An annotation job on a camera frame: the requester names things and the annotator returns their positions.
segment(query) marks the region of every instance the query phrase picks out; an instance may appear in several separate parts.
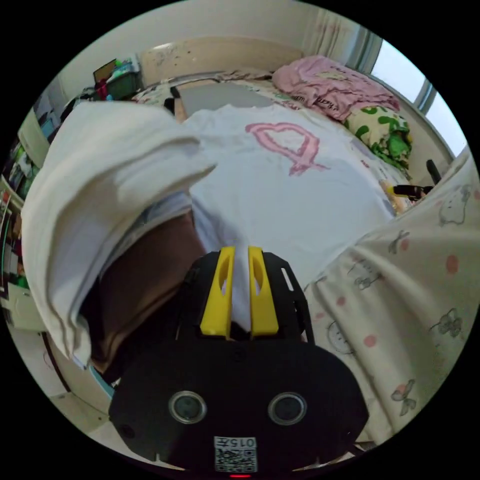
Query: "white cabinet door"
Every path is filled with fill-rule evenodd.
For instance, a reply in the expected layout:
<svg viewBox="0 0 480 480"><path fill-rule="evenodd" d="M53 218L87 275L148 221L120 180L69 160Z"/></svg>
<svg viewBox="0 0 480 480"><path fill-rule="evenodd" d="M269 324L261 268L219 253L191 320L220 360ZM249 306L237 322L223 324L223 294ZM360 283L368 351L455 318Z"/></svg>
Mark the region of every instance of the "white cabinet door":
<svg viewBox="0 0 480 480"><path fill-rule="evenodd" d="M73 425L86 435L97 430L109 419L106 414L85 403L71 391L52 396L50 400Z"/></svg>
<svg viewBox="0 0 480 480"><path fill-rule="evenodd" d="M8 284L8 309L16 329L45 332L47 329L40 317L30 290Z"/></svg>
<svg viewBox="0 0 480 480"><path fill-rule="evenodd" d="M51 354L60 370L61 376L70 387L70 390L96 410L108 414L111 398L99 385L90 369L81 370L73 361L67 359L55 345L52 337L47 334Z"/></svg>
<svg viewBox="0 0 480 480"><path fill-rule="evenodd" d="M50 144L40 128L33 108L28 112L18 130L18 138L31 161L41 169Z"/></svg>
<svg viewBox="0 0 480 480"><path fill-rule="evenodd" d="M41 334L10 325L8 330L21 359L43 393L47 397L66 394L67 390L55 371ZM8 393L16 393L14 385L5 385L4 388Z"/></svg>

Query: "clothing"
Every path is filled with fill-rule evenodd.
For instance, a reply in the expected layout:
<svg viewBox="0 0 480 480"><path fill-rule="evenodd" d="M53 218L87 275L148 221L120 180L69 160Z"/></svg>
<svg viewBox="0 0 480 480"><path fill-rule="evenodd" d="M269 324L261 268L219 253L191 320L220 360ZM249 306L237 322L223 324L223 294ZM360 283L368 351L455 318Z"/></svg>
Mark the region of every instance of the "clothing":
<svg viewBox="0 0 480 480"><path fill-rule="evenodd" d="M377 445L419 413L455 365L479 307L479 272L480 180L470 155L305 288L315 342L355 375Z"/></svg>
<svg viewBox="0 0 480 480"><path fill-rule="evenodd" d="M198 111L185 125L218 164L190 189L195 226L207 251L236 247L232 319L246 330L248 246L286 259L304 287L350 242L394 216L349 132L328 118L313 123L279 105L228 105Z"/></svg>
<svg viewBox="0 0 480 480"><path fill-rule="evenodd" d="M379 106L398 112L397 98L367 76L321 55L281 66L273 84L294 100L344 122L353 108Z"/></svg>
<svg viewBox="0 0 480 480"><path fill-rule="evenodd" d="M108 260L101 268L100 278L119 257L150 230L171 219L181 217L191 210L192 199L189 194L184 192L173 193L147 207L115 245Z"/></svg>
<svg viewBox="0 0 480 480"><path fill-rule="evenodd" d="M165 110L86 102L60 128L21 212L23 262L55 345L85 368L85 296L146 207L186 191L215 167Z"/></svg>
<svg viewBox="0 0 480 480"><path fill-rule="evenodd" d="M410 180L412 136L408 122L390 108L354 108L343 122L377 157L399 169Z"/></svg>
<svg viewBox="0 0 480 480"><path fill-rule="evenodd" d="M111 264L98 284L103 335L92 341L91 361L100 373L123 341L176 295L205 253L189 212L153 228Z"/></svg>

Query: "sticker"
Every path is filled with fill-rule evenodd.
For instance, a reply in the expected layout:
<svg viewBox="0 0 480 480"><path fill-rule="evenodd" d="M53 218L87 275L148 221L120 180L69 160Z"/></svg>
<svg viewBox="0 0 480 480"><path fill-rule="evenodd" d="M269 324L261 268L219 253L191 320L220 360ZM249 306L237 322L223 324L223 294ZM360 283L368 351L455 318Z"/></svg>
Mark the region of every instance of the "sticker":
<svg viewBox="0 0 480 480"><path fill-rule="evenodd" d="M226 473L257 471L257 440L253 436L214 436L215 470Z"/></svg>

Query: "wall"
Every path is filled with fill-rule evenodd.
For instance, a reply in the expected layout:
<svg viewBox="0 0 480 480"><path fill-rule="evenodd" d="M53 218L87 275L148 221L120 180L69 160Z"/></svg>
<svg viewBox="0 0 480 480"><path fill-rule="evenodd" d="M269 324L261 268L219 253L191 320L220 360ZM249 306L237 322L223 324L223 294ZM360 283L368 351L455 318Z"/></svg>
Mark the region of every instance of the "wall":
<svg viewBox="0 0 480 480"><path fill-rule="evenodd" d="M292 0L185 0L144 13L96 40L59 74L68 99L114 58L203 36L243 36L301 49L318 7Z"/></svg>
<svg viewBox="0 0 480 480"><path fill-rule="evenodd" d="M449 168L454 157L442 137L425 117L410 102L400 98L399 114L410 125L413 144L409 159L409 173L415 185L433 186L427 170L427 160L432 159L440 175Z"/></svg>

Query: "headboard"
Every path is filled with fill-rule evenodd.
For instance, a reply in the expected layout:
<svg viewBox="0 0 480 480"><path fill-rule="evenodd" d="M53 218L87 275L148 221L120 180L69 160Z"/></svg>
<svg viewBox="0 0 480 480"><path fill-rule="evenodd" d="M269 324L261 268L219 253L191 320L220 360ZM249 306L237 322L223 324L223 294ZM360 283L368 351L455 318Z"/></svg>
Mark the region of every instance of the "headboard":
<svg viewBox="0 0 480 480"><path fill-rule="evenodd" d="M273 72L303 52L272 41L241 36L208 36L159 45L138 55L143 84L201 72L252 67Z"/></svg>

